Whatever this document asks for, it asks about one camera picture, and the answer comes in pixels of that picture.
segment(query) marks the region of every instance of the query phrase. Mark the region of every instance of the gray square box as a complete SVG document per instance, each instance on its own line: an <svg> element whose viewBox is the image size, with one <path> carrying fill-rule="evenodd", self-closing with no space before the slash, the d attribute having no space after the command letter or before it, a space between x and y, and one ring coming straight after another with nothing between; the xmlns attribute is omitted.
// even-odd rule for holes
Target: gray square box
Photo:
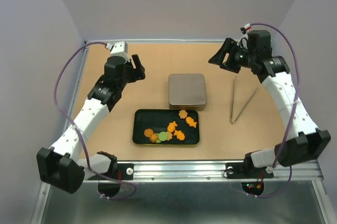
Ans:
<svg viewBox="0 0 337 224"><path fill-rule="evenodd" d="M202 74L171 74L168 77L170 109L202 111L206 102L205 77Z"/></svg>

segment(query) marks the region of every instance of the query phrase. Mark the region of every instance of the white connector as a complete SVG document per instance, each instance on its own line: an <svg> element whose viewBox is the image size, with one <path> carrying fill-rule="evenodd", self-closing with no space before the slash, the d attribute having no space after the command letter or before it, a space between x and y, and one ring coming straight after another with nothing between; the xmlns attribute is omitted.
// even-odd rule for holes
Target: white connector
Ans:
<svg viewBox="0 0 337 224"><path fill-rule="evenodd" d="M116 42L113 46L111 56L120 56L123 57L127 62L130 61L130 57L127 54L127 43L125 41Z"/></svg>
<svg viewBox="0 0 337 224"><path fill-rule="evenodd" d="M113 46L114 46L113 44L107 43L105 48L108 49L109 51L111 51Z"/></svg>
<svg viewBox="0 0 337 224"><path fill-rule="evenodd" d="M251 28L251 24L249 24L249 23L245 24L243 28L245 28L246 31L248 31Z"/></svg>

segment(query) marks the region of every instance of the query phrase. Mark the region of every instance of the wooden table surface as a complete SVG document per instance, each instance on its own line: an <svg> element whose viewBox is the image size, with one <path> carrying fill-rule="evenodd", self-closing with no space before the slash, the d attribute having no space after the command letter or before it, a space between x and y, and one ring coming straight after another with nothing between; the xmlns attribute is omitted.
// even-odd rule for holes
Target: wooden table surface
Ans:
<svg viewBox="0 0 337 224"><path fill-rule="evenodd" d="M138 54L146 79L128 84L121 100L99 124L87 142L90 155L105 151L119 160L215 160L243 159L248 152L280 143L282 120L272 98L248 69L234 74L208 64L220 44L129 44L128 54ZM109 56L101 45L90 48L74 115L103 74ZM138 109L168 109L170 74L201 73L205 77L207 105L199 112L200 142L194 147L139 146L132 141L134 114ZM238 121L230 124L235 77L236 116L255 88L259 89Z"/></svg>

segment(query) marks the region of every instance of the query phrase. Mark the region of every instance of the snack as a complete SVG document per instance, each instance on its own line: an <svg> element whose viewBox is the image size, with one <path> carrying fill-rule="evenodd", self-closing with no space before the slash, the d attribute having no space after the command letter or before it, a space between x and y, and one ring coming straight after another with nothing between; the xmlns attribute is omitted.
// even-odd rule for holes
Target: snack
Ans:
<svg viewBox="0 0 337 224"><path fill-rule="evenodd" d="M152 134L153 134L153 130L152 129L145 129L144 135L146 137L150 137Z"/></svg>
<svg viewBox="0 0 337 224"><path fill-rule="evenodd" d="M175 121L168 124L168 127L167 127L168 132L173 133L176 126L178 126L178 125L177 125L177 123L175 123Z"/></svg>
<svg viewBox="0 0 337 224"><path fill-rule="evenodd" d="M187 117L187 112L185 110L179 111L179 117L185 119Z"/></svg>
<svg viewBox="0 0 337 224"><path fill-rule="evenodd" d="M158 138L158 134L156 134L156 133L151 134L151 136L150 136L150 141L151 141L152 143L156 143L158 139L159 139L159 138Z"/></svg>
<svg viewBox="0 0 337 224"><path fill-rule="evenodd" d="M193 120L191 117L187 117L187 118L186 118L186 123L187 123L189 126L192 126L192 127L196 128L197 122L194 122L194 120Z"/></svg>
<svg viewBox="0 0 337 224"><path fill-rule="evenodd" d="M166 132L167 133L167 141L171 140L173 135L171 132Z"/></svg>
<svg viewBox="0 0 337 224"><path fill-rule="evenodd" d="M174 131L174 135L177 136L177 139L180 140L180 141L183 141L185 140L185 135L182 131L180 130L175 130Z"/></svg>
<svg viewBox="0 0 337 224"><path fill-rule="evenodd" d="M159 138L160 141L166 141L167 140L167 133L166 132L159 133L158 138Z"/></svg>

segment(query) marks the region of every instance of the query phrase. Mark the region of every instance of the cable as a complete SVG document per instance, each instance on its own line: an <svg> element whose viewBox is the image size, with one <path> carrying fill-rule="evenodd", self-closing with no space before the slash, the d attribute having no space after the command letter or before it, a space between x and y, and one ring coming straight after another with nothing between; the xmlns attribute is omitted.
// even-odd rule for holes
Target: cable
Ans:
<svg viewBox="0 0 337 224"><path fill-rule="evenodd" d="M246 45L245 45L245 46L243 45L243 42L242 42L242 40L245 40L245 41L246 41ZM241 45L242 47L245 47L245 48L247 48L247 44L248 44L248 40L247 40L247 38L246 38L246 37L243 37L242 39L240 39L240 45Z"/></svg>
<svg viewBox="0 0 337 224"><path fill-rule="evenodd" d="M262 183L263 183L263 180L264 180L264 175L263 175L263 172L261 172L261 175L262 175L262 179L261 179L261 182L256 186L256 188L260 188Z"/></svg>
<svg viewBox="0 0 337 224"><path fill-rule="evenodd" d="M122 186L122 173L121 173L121 171L120 170L118 170L117 172L117 177L118 177L118 180L119 180L119 183L120 183L120 188L119 188L119 190L121 189L121 186ZM98 192L98 194L100 195L100 198L103 198L103 199L107 199L107 200L110 200L110 196L107 196L107 195L105 195L104 193L99 193Z"/></svg>
<svg viewBox="0 0 337 224"><path fill-rule="evenodd" d="M88 42L86 43L85 45L81 46L79 49L77 49L75 51L75 53L73 53L73 55L69 58L69 60L65 63L65 65L63 66L63 68L61 69L61 72L60 74L58 75L57 77L57 80L56 80L56 83L55 83L55 87L54 87L54 104L56 106L56 108L62 113L63 116L65 116L67 118L67 120L69 121L69 123L74 126L74 129L78 135L78 138L80 140L80 143L82 145L82 148L83 148L83 151L84 151L84 154L85 154L85 159L86 159L86 163L88 165L88 169L94 173L95 175L101 177L101 178L104 178L106 180L109 180L109 181L113 181L113 182L116 182L116 183L120 183L120 184L128 184L130 186L133 186L134 190L129 194L129 195L126 195L124 197L121 197L121 198L108 198L109 200L121 200L121 199L126 199L130 196L132 196L136 191L137 191L137 186L133 183L129 183L129 182L125 182L125 181L118 181L116 179L113 179L113 178L109 178L103 174L100 174L96 171L93 170L93 168L91 168L91 165L90 165L90 158L89 158L89 153L88 153L88 149L86 148L86 145L85 145L85 142L83 140L83 136L81 134L81 132L79 131L79 129L77 128L74 120L67 114L67 112L65 112L64 110L62 110L60 108L60 106L58 105L58 102L57 102L57 88L58 88L58 84L60 83L60 79L65 71L65 69L68 67L69 63L73 60L73 58L84 48L86 48L87 46L91 46L91 45L94 45L94 44L102 44L104 46L107 46L108 44L107 43L104 43L104 42L99 42L99 41L96 41L96 42Z"/></svg>
<svg viewBox="0 0 337 224"><path fill-rule="evenodd" d="M260 196L252 195L252 194L247 193L247 196L251 196L251 197L255 197L255 198L261 198L261 199L267 199L267 198L271 198L271 197L277 196L277 195L281 194L290 185L290 180L291 180L292 174L293 174L293 169L292 169L291 166L289 166L289 178L288 178L288 181L286 182L286 184L284 185L284 187L281 190L279 190L279 191L277 191L275 193L272 193L272 194L269 194L269 195L260 195Z"/></svg>
<svg viewBox="0 0 337 224"><path fill-rule="evenodd" d="M259 182L259 179L260 179L260 175L257 176L257 181L255 183L258 183ZM262 182L263 182L263 171L261 172L261 182L259 183L259 185L262 185Z"/></svg>
<svg viewBox="0 0 337 224"><path fill-rule="evenodd" d="M289 134L289 131L290 131L290 127L292 125L292 121L294 119L294 116L295 116L295 112L296 112L296 107L297 107L297 99L299 98L299 95L300 95L300 89L301 89L301 79L300 79L300 71L299 71L299 66L298 66L298 61L297 61L297 57L296 57L296 54L295 54L295 50L293 48L293 46L291 45L290 41L288 40L288 38L276 27L272 26L272 25L269 25L269 24L265 24L265 23L253 23L253 24L250 24L250 26L253 26L253 25L263 25L263 26L267 26L271 29L274 29L275 31L277 31L283 38L284 40L287 42L290 50L291 50L291 53L293 55L293 58L294 58L294 64L295 64L295 71L296 71L296 79L297 79L297 85L296 85L296 88L295 88L295 98L294 98L294 103L293 103L293 108L291 110L291 113L290 113L290 118L289 118L289 121L288 121L288 124L286 125L286 128L285 128L285 132L284 132L284 136L283 136L283 139L282 139L282 143L277 151L277 154L275 156L275 160L273 162L273 165L272 167L275 168L276 167L276 163L280 157L280 154L282 152L282 149L284 148L284 145L286 143L286 138L288 137L288 134Z"/></svg>

